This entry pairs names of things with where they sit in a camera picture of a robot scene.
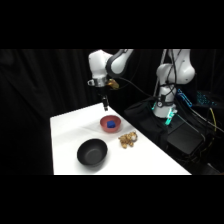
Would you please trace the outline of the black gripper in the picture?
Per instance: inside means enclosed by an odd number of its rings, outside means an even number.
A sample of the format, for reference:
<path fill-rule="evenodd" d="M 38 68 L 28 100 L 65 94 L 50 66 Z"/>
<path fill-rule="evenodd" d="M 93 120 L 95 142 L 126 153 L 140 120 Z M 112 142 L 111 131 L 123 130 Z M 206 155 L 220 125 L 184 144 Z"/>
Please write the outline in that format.
<path fill-rule="evenodd" d="M 105 111 L 108 111 L 108 93 L 109 93 L 109 87 L 108 86 L 103 86 L 103 87 L 97 87 L 97 94 L 100 96 L 102 99 L 102 103 L 104 106 Z"/>

